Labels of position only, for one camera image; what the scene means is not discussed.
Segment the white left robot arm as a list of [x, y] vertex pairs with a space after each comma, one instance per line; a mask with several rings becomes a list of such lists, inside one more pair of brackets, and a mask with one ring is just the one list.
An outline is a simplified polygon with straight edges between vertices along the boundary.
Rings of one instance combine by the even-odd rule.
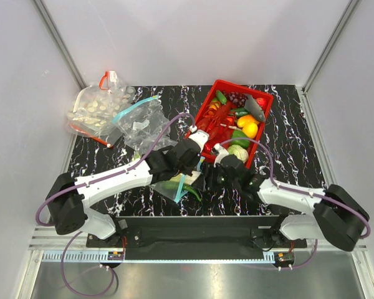
[[109, 171], [77, 179], [70, 173], [59, 175], [46, 197], [55, 231], [67, 235], [81, 230], [110, 247], [118, 245], [122, 240], [118, 224], [92, 205], [129, 189], [168, 181], [179, 173], [191, 174], [203, 148], [204, 142], [187, 138]]

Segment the toy leek green white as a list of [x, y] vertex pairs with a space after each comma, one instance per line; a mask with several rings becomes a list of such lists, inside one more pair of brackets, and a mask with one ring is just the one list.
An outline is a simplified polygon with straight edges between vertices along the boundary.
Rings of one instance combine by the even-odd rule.
[[179, 183], [182, 179], [184, 184], [192, 185], [201, 175], [199, 171], [192, 171], [192, 175], [178, 174], [170, 179], [171, 182]]

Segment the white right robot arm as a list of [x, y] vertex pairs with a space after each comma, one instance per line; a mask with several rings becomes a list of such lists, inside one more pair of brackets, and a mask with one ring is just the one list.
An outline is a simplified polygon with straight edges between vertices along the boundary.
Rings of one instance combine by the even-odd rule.
[[247, 169], [231, 154], [203, 164], [201, 171], [207, 190], [229, 187], [251, 201], [295, 210], [295, 214], [279, 216], [264, 236], [278, 247], [298, 239], [317, 239], [351, 252], [370, 234], [370, 216], [338, 185], [323, 190], [282, 183]]

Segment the blue zipper clear bag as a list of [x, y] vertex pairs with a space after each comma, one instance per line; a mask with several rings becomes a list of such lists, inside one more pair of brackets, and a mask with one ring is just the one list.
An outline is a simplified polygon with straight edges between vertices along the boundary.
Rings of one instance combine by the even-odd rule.
[[192, 194], [194, 198], [201, 202], [202, 198], [200, 193], [193, 187], [193, 183], [198, 179], [204, 157], [201, 156], [198, 165], [192, 171], [192, 175], [178, 174], [171, 178], [169, 181], [163, 181], [151, 185], [151, 188], [165, 196], [166, 198], [179, 203], [183, 196]]

